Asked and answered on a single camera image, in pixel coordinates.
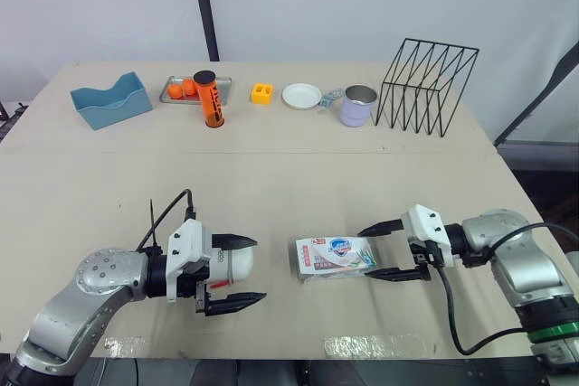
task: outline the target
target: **robotic arm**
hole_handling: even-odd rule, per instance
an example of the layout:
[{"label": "robotic arm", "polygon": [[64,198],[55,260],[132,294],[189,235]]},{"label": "robotic arm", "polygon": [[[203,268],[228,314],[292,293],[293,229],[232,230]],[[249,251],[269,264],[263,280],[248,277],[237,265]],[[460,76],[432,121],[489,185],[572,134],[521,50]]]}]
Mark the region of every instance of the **robotic arm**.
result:
[{"label": "robotic arm", "polygon": [[[387,235],[404,229],[416,267],[410,270],[383,268],[366,273],[390,281],[430,280],[428,266],[441,275],[449,301],[453,341],[460,353],[468,355],[508,333],[526,332],[532,353],[553,371],[579,370],[579,305],[573,291],[555,263],[535,244],[530,230],[549,223],[528,225],[510,210],[493,210],[467,219],[462,225],[444,225],[434,210],[415,205],[400,220],[384,221],[360,232],[360,236]],[[567,235],[576,236],[566,230]],[[454,325],[450,284],[443,268],[452,267],[454,256],[465,267],[490,261],[498,286],[515,309],[521,329],[490,336],[469,350],[460,346]]]},{"label": "robotic arm", "polygon": [[147,248],[143,244],[136,251],[101,249],[84,259],[71,283],[36,316],[0,385],[72,385],[110,319],[126,303],[145,297],[166,297],[169,303],[194,297],[196,312],[221,315],[266,296],[237,293],[211,300],[207,285],[249,275],[257,242],[212,234],[195,219],[192,205],[169,237],[167,255],[156,243]]}]

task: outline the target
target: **white plate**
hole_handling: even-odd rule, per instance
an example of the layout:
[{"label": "white plate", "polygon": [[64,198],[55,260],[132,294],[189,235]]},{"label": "white plate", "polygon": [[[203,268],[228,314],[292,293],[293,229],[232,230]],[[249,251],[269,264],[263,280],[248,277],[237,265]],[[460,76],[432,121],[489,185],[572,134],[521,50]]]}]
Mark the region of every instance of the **white plate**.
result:
[{"label": "white plate", "polygon": [[322,100],[322,91],[307,83],[294,83],[281,92],[281,98],[291,108],[314,108]]}]

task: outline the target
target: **white wall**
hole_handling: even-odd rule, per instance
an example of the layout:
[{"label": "white wall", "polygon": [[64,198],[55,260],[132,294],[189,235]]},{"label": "white wall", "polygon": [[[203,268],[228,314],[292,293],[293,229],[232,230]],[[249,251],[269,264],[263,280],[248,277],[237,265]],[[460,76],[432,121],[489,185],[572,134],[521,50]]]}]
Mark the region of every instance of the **white wall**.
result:
[{"label": "white wall", "polygon": [[[212,6],[224,61],[390,61],[405,36],[479,47],[465,99],[491,138],[538,95],[579,37],[579,0]],[[4,101],[31,99],[69,61],[207,59],[196,0],[0,0],[0,12]]]},{"label": "white wall", "polygon": [[579,38],[579,0],[211,1],[227,61],[390,61],[405,36],[479,47],[465,99],[491,138]]},{"label": "white wall", "polygon": [[571,71],[507,140],[579,143],[579,67]]},{"label": "white wall", "polygon": [[30,100],[65,62],[208,59],[197,0],[0,0],[0,100]]}]

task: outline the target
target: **black wire rack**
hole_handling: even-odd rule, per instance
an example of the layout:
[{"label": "black wire rack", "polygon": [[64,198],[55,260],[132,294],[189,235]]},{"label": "black wire rack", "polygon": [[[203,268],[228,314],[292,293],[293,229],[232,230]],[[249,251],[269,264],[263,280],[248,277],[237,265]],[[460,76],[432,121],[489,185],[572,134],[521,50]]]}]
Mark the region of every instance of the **black wire rack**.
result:
[{"label": "black wire rack", "polygon": [[382,80],[375,125],[384,116],[390,128],[438,129],[444,137],[478,55],[473,47],[404,38]]}]

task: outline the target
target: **soap box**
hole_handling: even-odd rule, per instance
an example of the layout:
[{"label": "soap box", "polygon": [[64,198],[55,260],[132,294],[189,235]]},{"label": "soap box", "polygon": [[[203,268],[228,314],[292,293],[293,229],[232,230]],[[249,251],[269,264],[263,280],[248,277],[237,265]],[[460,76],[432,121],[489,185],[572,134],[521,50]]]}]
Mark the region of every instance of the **soap box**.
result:
[{"label": "soap box", "polygon": [[365,237],[316,237],[296,240],[299,275],[303,279],[363,275],[375,267]]}]

